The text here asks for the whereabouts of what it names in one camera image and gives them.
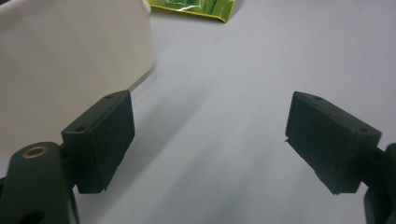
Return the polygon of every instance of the tabletop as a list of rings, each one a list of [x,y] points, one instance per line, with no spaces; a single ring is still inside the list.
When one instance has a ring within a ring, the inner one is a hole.
[[[396,142],[396,2],[237,0],[214,19],[152,9],[156,63],[132,90],[136,137],[81,223],[364,223],[285,143],[295,91]]]

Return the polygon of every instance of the white table surface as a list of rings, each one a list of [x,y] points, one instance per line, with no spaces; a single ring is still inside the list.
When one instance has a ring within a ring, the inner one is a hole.
[[[157,54],[132,91],[136,137],[89,223],[364,223],[284,141],[294,91],[396,142],[394,0],[237,0],[228,23],[153,9]]]

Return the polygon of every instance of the green package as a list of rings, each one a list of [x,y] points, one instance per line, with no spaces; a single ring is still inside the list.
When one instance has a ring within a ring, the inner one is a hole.
[[[212,17],[227,22],[235,0],[148,0],[152,7]]]

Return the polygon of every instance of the green packet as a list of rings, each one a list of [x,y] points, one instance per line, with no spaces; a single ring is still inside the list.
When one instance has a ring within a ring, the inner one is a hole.
[[[235,0],[147,0],[152,7],[212,17],[227,22]]]

